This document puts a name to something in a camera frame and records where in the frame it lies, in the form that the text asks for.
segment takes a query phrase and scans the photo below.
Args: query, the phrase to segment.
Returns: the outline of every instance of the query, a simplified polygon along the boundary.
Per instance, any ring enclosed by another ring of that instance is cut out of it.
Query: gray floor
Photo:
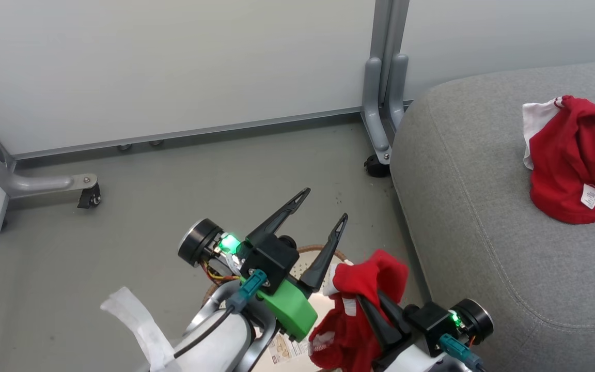
[[[304,187],[311,195],[281,233],[298,245],[324,243],[347,212],[339,249],[357,262],[377,249],[411,261],[403,303],[421,304],[426,292],[392,180],[364,172],[371,150],[359,116],[336,123],[22,164],[28,175],[93,172],[103,201],[78,210],[75,193],[10,205],[0,236],[0,371],[134,370],[144,356],[127,328],[99,309],[107,295],[129,287],[167,337],[178,338],[210,285],[176,254],[189,226],[209,217],[243,236]]]

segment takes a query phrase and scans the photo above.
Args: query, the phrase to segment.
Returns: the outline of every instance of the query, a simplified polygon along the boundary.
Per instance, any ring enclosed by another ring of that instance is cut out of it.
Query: red cloth
[[[581,202],[584,184],[595,188],[595,104],[571,95],[529,140],[534,172],[531,200],[545,214],[569,224],[595,222],[595,207]]]
[[[369,372],[371,360],[377,358],[381,350],[355,300],[356,295],[363,295],[380,310],[378,290],[382,290],[398,303],[407,280],[407,266],[382,250],[376,251],[368,261],[359,265],[339,264],[332,282],[340,293],[330,296],[335,301],[335,308],[309,337],[311,361],[324,369],[342,368],[345,372]],[[354,301],[354,311],[350,307],[345,309],[344,299],[347,299],[349,305]]]

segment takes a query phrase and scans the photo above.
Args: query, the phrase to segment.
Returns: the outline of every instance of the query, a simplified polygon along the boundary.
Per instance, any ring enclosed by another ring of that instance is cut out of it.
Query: gray ottoman
[[[529,199],[521,106],[595,103],[595,63],[468,77],[408,109],[392,177],[434,301],[486,307],[487,369],[595,370],[595,223],[550,219]]]

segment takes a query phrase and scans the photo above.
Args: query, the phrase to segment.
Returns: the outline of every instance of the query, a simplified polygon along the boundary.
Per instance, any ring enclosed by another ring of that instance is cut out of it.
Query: caster wheel
[[[101,200],[102,197],[100,195],[100,185],[96,183],[92,188],[82,190],[80,202],[78,203],[77,207],[81,209],[89,209],[91,207],[95,208],[100,205]]]
[[[369,156],[364,162],[364,168],[371,177],[382,178],[389,176],[389,165],[380,163],[377,155]]]

